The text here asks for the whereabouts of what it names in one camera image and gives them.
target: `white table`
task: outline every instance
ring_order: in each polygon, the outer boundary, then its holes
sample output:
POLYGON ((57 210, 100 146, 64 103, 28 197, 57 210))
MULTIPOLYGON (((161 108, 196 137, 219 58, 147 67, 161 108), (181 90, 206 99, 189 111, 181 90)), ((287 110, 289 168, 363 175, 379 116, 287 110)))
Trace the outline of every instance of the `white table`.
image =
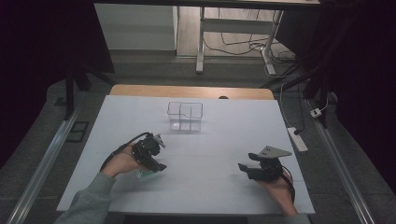
MULTIPOLYGON (((265 146, 293 152, 277 101, 107 96, 70 182, 58 205, 68 209, 75 193, 93 180, 105 158, 143 132, 160 133, 166 148, 155 157, 168 167, 137 178, 119 175, 110 211, 151 215, 279 214, 267 192, 239 171, 237 163, 255 164, 249 152, 265 146), (198 133, 170 131, 169 102, 202 103, 198 133)), ((280 159, 294 177, 295 206, 315 213, 295 156, 280 159)))

